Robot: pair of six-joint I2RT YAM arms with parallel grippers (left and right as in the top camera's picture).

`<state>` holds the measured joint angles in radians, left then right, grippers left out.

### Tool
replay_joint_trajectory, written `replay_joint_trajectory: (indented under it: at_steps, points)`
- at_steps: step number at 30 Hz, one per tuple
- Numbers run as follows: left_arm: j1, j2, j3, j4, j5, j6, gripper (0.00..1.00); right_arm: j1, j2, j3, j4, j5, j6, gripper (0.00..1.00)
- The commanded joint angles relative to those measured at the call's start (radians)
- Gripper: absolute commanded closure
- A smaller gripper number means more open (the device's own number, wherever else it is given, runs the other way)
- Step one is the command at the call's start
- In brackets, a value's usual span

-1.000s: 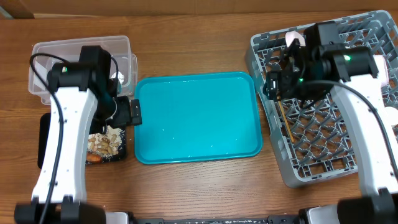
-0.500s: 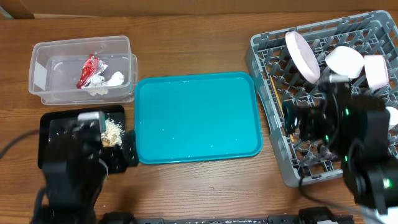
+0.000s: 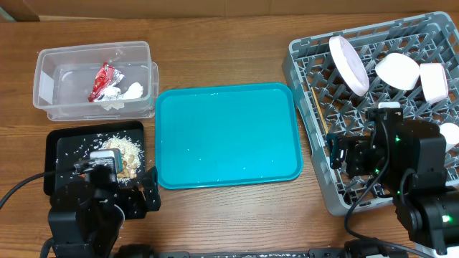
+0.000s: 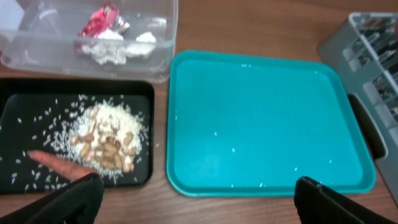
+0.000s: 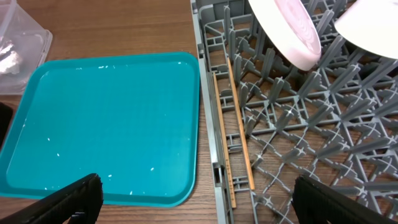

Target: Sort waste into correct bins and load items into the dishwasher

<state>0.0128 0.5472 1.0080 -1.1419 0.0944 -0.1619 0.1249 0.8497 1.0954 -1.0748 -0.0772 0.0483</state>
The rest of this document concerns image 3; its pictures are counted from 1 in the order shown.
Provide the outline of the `red foil snack wrapper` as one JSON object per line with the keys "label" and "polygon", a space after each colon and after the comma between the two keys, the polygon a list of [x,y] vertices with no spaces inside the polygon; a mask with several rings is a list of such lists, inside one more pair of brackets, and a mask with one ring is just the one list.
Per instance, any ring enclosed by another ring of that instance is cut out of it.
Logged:
{"label": "red foil snack wrapper", "polygon": [[116,86],[123,78],[124,75],[119,70],[104,62],[95,76],[93,89],[88,97],[89,102],[100,99],[106,89]]}

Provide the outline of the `wooden chopstick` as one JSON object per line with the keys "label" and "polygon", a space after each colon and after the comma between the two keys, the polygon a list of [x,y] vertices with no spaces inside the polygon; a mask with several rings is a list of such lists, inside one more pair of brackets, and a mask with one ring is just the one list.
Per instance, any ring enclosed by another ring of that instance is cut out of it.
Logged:
{"label": "wooden chopstick", "polygon": [[326,121],[323,117],[323,113],[321,111],[321,107],[320,107],[320,104],[318,102],[318,98],[316,97],[316,94],[315,94],[315,91],[313,88],[311,88],[311,93],[312,93],[312,96],[313,96],[313,99],[314,99],[314,103],[316,104],[316,107],[317,107],[317,111],[318,111],[318,116],[320,118],[320,121],[321,121],[321,124],[322,124],[322,127],[323,127],[323,131],[325,133],[325,135],[328,134],[328,127],[326,125]]}

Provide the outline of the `small white bowl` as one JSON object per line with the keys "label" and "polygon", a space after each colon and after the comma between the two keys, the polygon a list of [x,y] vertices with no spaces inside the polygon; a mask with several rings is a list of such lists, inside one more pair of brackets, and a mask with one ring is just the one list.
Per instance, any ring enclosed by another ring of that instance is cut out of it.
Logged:
{"label": "small white bowl", "polygon": [[420,66],[404,54],[391,53],[376,65],[375,72],[388,85],[408,91],[414,89],[420,77]]}

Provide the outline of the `white tissue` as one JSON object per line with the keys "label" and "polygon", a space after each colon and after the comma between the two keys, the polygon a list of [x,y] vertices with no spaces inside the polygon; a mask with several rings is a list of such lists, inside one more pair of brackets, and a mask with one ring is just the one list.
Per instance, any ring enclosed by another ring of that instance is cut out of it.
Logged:
{"label": "white tissue", "polygon": [[[120,100],[122,96],[123,94],[121,93],[120,88],[115,87],[115,86],[110,86],[110,87],[106,87],[101,93],[100,97],[95,99],[94,102],[107,102],[107,101]],[[115,104],[100,104],[100,106],[104,108],[105,110],[111,110],[111,109],[119,110],[125,107],[123,102],[115,103]]]}
{"label": "white tissue", "polygon": [[128,88],[128,90],[123,94],[121,99],[122,100],[138,99],[142,96],[142,94],[143,94],[143,86],[138,82],[134,82]]}

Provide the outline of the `small white cup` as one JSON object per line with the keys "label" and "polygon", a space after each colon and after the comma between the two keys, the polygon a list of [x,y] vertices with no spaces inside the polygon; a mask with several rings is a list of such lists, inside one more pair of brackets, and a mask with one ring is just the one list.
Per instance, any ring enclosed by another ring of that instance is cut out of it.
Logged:
{"label": "small white cup", "polygon": [[444,136],[446,146],[445,152],[447,153],[459,143],[459,126],[454,123],[443,123],[440,126],[440,133]]}

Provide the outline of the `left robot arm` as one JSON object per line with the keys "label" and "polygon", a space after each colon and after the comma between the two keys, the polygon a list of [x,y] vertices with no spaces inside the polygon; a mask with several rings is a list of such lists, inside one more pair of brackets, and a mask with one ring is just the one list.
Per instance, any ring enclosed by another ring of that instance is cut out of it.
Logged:
{"label": "left robot arm", "polygon": [[154,166],[141,177],[141,187],[120,188],[110,168],[91,169],[83,180],[65,184],[50,197],[48,223],[52,232],[40,256],[153,257],[142,244],[122,246],[112,254],[119,231],[127,220],[143,219],[158,211],[158,171]]}

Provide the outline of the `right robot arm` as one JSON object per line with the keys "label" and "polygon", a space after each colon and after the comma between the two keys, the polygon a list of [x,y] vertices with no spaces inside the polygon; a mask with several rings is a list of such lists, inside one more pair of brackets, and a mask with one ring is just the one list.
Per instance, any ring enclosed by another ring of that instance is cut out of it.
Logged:
{"label": "right robot arm", "polygon": [[458,246],[458,191],[447,186],[446,138],[440,127],[425,120],[404,118],[397,102],[383,102],[366,110],[369,135],[326,136],[330,167],[345,168],[349,176],[369,176],[355,208],[375,184],[388,192],[401,225],[412,242],[447,255]]}

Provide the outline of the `large white plate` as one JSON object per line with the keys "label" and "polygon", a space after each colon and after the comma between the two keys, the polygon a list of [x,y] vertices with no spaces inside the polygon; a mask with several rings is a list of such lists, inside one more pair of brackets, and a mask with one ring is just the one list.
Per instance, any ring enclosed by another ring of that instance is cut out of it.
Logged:
{"label": "large white plate", "polygon": [[329,49],[344,82],[358,96],[364,96],[369,90],[369,78],[363,62],[351,43],[342,36],[329,39]]}

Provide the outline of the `white bowl with rice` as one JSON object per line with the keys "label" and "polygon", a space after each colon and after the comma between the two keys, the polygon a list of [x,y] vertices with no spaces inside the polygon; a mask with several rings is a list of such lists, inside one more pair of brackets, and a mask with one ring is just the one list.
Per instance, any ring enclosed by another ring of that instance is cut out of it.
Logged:
{"label": "white bowl with rice", "polygon": [[434,104],[448,96],[445,70],[440,63],[421,64],[420,81],[426,102]]}

